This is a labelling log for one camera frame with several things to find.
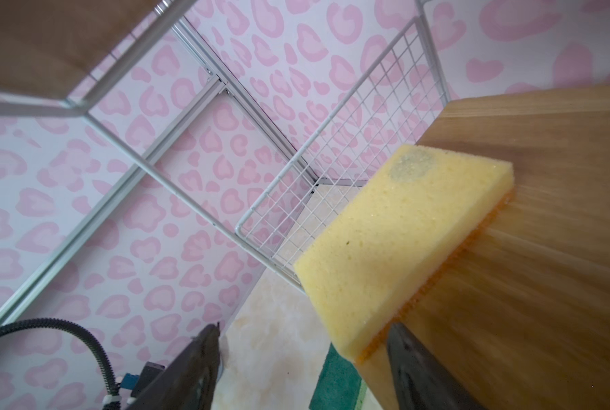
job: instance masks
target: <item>sponge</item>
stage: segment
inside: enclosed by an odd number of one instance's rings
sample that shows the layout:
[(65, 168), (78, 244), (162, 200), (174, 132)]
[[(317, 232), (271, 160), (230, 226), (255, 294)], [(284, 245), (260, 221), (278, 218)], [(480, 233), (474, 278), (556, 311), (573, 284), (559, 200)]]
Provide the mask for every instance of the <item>sponge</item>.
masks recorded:
[(509, 162), (401, 146), (294, 264), (339, 354), (370, 354), (513, 186)]

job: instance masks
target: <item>beige tile floor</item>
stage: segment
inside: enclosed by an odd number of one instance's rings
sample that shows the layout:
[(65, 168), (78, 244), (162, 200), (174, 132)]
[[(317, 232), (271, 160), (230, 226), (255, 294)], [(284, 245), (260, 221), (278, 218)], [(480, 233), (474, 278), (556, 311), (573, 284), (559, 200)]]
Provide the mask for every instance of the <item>beige tile floor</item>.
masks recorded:
[[(359, 192), (321, 185), (276, 256), (288, 268)], [(214, 410), (307, 409), (330, 346), (309, 299), (267, 270), (223, 342), (225, 370)], [(382, 410), (367, 390), (363, 410)]]

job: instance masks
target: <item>white wire basket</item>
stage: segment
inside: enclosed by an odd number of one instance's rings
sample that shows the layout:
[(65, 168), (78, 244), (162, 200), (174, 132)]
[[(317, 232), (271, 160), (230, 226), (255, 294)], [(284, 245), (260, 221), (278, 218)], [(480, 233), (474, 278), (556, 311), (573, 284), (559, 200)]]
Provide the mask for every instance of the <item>white wire basket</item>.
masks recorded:
[[(293, 263), (401, 144), (415, 144), (448, 103), (422, 5), (259, 195), (235, 233), (301, 288)], [(304, 178), (312, 171), (317, 180)]]

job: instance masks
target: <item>wooden board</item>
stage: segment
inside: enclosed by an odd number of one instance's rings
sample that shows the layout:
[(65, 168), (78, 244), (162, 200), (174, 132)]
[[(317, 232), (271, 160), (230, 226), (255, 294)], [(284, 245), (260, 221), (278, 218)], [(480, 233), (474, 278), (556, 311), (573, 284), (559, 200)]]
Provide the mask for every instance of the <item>wooden board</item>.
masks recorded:
[[(610, 86), (454, 101), (419, 143), (517, 191), (407, 327), (488, 409), (610, 409)], [(384, 346), (357, 368), (397, 409)]]
[(65, 98), (158, 0), (0, 0), (0, 91)]

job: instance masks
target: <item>black hose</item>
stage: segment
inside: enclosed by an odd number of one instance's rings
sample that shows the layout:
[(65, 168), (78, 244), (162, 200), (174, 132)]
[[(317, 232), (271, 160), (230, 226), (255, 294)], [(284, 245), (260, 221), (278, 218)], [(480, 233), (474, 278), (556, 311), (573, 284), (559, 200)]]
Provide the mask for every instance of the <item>black hose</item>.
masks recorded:
[[(67, 320), (54, 319), (51, 317), (27, 319), (21, 320), (19, 322), (14, 322), (12, 324), (0, 326), (0, 337), (21, 330), (38, 328), (56, 329), (68, 332), (72, 336), (75, 336), (76, 338), (81, 340), (88, 347), (91, 353), (93, 353), (93, 356), (96, 357), (97, 365), (99, 365), (99, 368), (102, 372), (102, 376), (104, 377), (104, 384), (105, 388), (107, 389), (107, 393), (111, 394), (112, 396), (118, 396), (120, 386), (116, 383), (116, 378), (113, 374), (111, 364), (109, 363), (107, 353), (104, 351), (99, 341), (97, 341), (96, 337), (80, 325), (73, 322), (69, 322)], [(104, 406), (104, 408), (120, 409), (120, 401), (114, 401)]]

